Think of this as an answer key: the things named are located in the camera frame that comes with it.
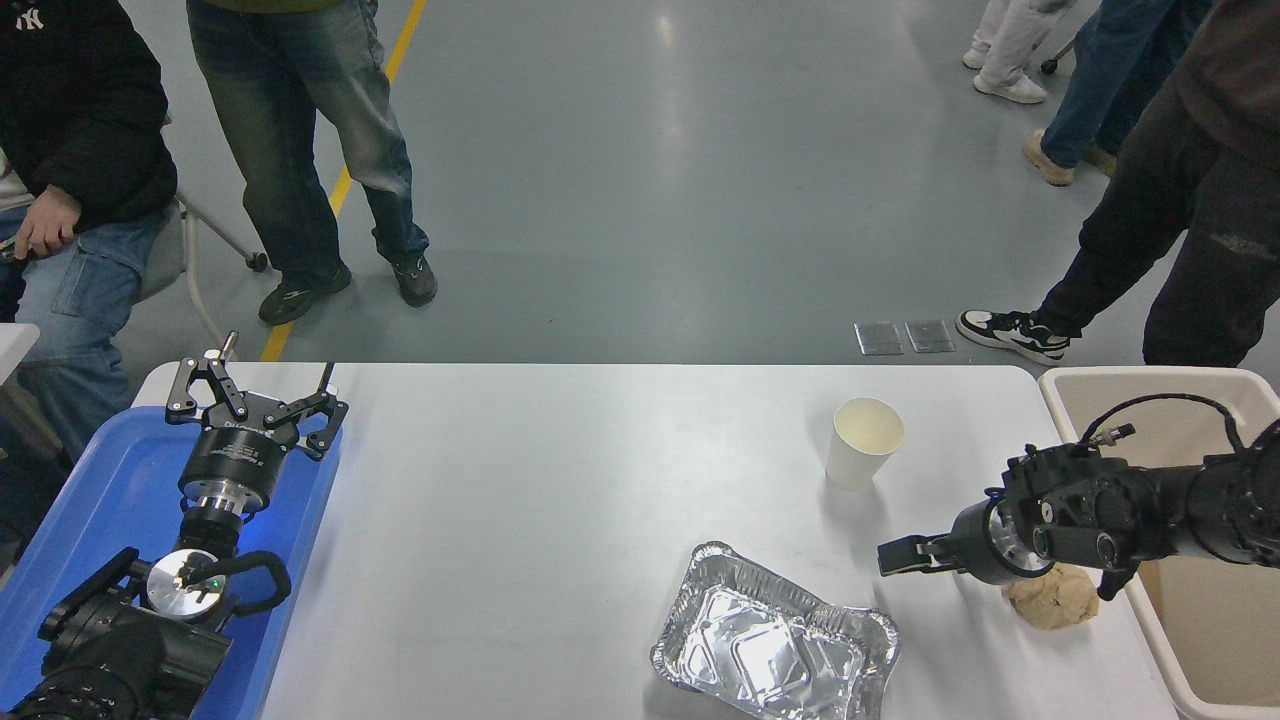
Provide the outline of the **seated person's hand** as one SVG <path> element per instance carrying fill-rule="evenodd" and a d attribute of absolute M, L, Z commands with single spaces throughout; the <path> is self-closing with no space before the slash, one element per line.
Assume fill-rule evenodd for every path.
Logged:
<path fill-rule="evenodd" d="M 82 206 L 65 190 L 49 184 L 27 208 L 26 218 L 14 234 L 15 259 L 50 258 L 76 237 Z"/>

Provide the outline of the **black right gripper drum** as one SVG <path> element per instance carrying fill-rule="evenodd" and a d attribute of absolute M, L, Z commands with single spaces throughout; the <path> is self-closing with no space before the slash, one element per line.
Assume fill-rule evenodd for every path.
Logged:
<path fill-rule="evenodd" d="M 991 539 L 989 520 L 998 502 L 988 498 L 963 510 L 948 533 L 948 552 L 966 574 L 992 585 L 1007 583 L 1007 571 Z"/>

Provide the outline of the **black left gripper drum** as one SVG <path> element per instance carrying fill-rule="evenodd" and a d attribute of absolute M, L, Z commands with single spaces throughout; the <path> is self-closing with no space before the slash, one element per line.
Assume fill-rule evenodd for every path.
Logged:
<path fill-rule="evenodd" d="M 265 416 L 280 413 L 280 400 L 247 398 L 244 404 L 244 419 L 227 404 L 204 410 L 204 429 L 179 479 L 184 497 L 197 501 L 211 495 L 219 482 L 230 482 L 248 491 L 251 503 L 271 500 L 285 455 L 300 433 L 294 421 L 275 429 L 264 427 Z"/>

